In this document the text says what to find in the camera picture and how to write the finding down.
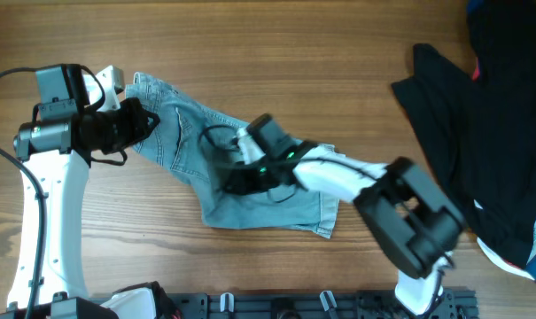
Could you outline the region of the light blue denim shorts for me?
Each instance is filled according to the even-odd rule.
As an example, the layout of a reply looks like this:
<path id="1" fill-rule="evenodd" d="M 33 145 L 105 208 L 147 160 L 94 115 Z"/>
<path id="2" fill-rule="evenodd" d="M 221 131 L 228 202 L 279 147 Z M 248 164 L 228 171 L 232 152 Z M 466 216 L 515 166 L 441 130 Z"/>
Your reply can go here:
<path id="1" fill-rule="evenodd" d="M 176 86 L 137 72 L 126 88 L 159 116 L 151 135 L 134 149 L 196 193 L 205 225 L 223 229 L 286 228 L 328 238 L 338 200 L 282 185 L 259 169 L 240 170 L 234 139 L 246 122 L 192 99 Z"/>

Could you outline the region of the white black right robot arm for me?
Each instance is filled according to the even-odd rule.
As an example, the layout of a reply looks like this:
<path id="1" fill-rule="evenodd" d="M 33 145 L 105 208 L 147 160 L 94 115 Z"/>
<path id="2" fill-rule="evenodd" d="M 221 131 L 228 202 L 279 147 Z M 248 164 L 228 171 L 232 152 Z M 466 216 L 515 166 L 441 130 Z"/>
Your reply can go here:
<path id="1" fill-rule="evenodd" d="M 371 164 L 348 158 L 294 139 L 269 114 L 237 129 L 233 144 L 243 159 L 229 165 L 226 192 L 249 194 L 286 184 L 352 204 L 398 270 L 394 296 L 400 305 L 414 318 L 435 311 L 466 222 L 411 159 Z"/>

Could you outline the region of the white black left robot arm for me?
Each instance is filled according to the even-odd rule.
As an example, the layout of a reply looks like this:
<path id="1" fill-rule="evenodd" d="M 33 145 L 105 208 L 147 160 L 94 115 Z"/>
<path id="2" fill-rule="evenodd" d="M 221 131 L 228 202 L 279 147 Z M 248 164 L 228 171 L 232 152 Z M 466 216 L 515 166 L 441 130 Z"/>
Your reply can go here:
<path id="1" fill-rule="evenodd" d="M 116 66 L 93 74 L 60 64 L 34 70 L 40 101 L 6 158 L 22 174 L 24 211 L 18 268 L 2 318 L 161 318 L 170 303 L 156 283 L 89 299 L 82 267 L 82 202 L 95 158 L 124 154 L 159 124 L 136 98 L 120 100 Z"/>

